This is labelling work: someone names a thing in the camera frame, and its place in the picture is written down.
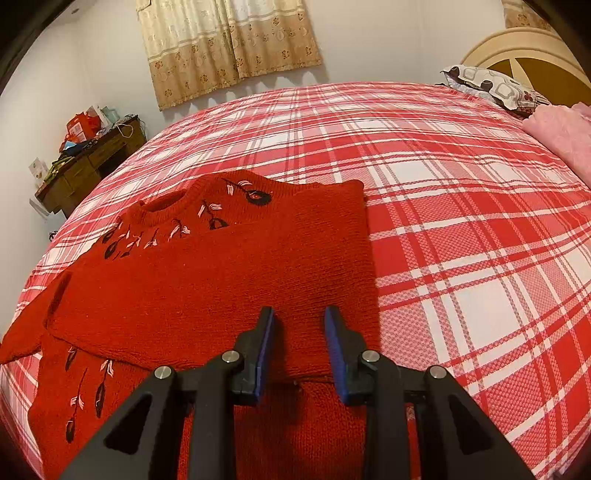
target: curtain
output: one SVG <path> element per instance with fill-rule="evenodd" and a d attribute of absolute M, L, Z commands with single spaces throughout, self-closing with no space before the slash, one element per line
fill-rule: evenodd
<path fill-rule="evenodd" d="M 160 110 L 244 78 L 320 65 L 303 0 L 136 0 Z"/>
<path fill-rule="evenodd" d="M 555 32 L 550 24 L 535 13 L 523 0 L 502 0 L 507 28 L 534 27 Z"/>

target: red knit fabric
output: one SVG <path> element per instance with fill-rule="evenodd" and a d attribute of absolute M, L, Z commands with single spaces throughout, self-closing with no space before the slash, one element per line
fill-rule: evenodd
<path fill-rule="evenodd" d="M 29 422 L 53 480 L 150 370 L 203 365 L 269 305 L 280 328 L 262 405 L 236 411 L 239 479 L 354 479 L 364 417 L 331 385 L 329 304 L 379 348 L 362 184 L 214 174 L 133 205 L 25 308 L 0 362 L 43 351 Z"/>

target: desk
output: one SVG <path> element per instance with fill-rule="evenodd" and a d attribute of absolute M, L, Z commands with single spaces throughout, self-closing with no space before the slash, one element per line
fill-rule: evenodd
<path fill-rule="evenodd" d="M 85 148 L 54 178 L 39 187 L 35 197 L 48 212 L 62 210 L 69 217 L 102 179 L 145 144 L 137 116 L 129 118 L 120 127 L 121 131 L 115 127 Z"/>

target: silver rivet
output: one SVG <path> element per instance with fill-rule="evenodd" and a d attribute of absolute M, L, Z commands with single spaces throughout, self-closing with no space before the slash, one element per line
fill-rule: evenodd
<path fill-rule="evenodd" d="M 235 350 L 228 350 L 222 354 L 222 360 L 227 364 L 231 364 L 240 358 L 240 354 Z"/>
<path fill-rule="evenodd" d="M 154 370 L 154 376 L 156 378 L 159 378 L 160 380 L 163 380 L 165 378 L 170 377 L 170 374 L 172 372 L 173 371 L 170 367 L 167 367 L 166 365 L 164 365 L 163 367 L 158 367 L 156 370 Z"/>
<path fill-rule="evenodd" d="M 433 378 L 443 378 L 447 375 L 447 370 L 440 365 L 435 365 L 429 369 L 429 373 Z"/>
<path fill-rule="evenodd" d="M 363 360 L 366 362 L 373 364 L 379 360 L 379 353 L 377 353 L 375 350 L 366 350 L 361 354 L 361 358 L 363 358 Z"/>

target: red and white plaid fabric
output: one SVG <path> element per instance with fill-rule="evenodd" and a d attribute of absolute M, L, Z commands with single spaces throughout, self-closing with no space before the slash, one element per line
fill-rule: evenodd
<path fill-rule="evenodd" d="M 591 192 L 496 106 L 446 87 L 276 90 L 167 128 L 76 209 L 17 313 L 131 203 L 205 173 L 365 184 L 382 350 L 443 364 L 539 478 L 590 432 Z M 40 354 L 2 368 L 0 410 L 33 468 Z"/>

